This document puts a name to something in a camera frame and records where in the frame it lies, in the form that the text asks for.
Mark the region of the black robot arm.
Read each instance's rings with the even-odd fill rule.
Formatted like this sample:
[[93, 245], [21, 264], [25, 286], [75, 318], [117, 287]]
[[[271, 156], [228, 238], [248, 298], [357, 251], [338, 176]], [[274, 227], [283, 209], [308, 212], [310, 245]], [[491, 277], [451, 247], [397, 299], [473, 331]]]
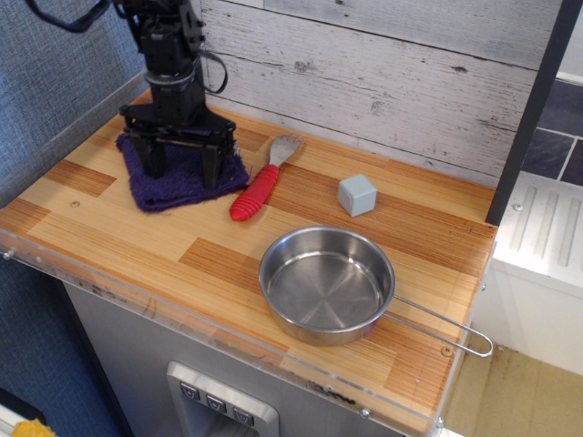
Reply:
[[124, 132], [146, 174], [161, 177], [167, 167], [165, 146], [194, 148], [201, 154], [204, 187], [217, 186], [223, 162], [234, 152], [236, 125], [206, 105], [203, 58], [220, 59], [201, 48], [201, 22], [189, 1], [116, 1], [145, 58], [149, 104], [124, 106]]

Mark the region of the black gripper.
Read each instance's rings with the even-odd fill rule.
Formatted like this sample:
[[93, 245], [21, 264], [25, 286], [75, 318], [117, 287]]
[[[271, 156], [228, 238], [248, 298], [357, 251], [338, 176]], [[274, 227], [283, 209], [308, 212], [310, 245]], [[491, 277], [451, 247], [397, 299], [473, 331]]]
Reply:
[[195, 79], [150, 85], [152, 101], [123, 106], [125, 134], [148, 176], [160, 178], [167, 168], [165, 146], [201, 150], [204, 186], [214, 189], [223, 161], [235, 151], [235, 124], [207, 107], [203, 86]]

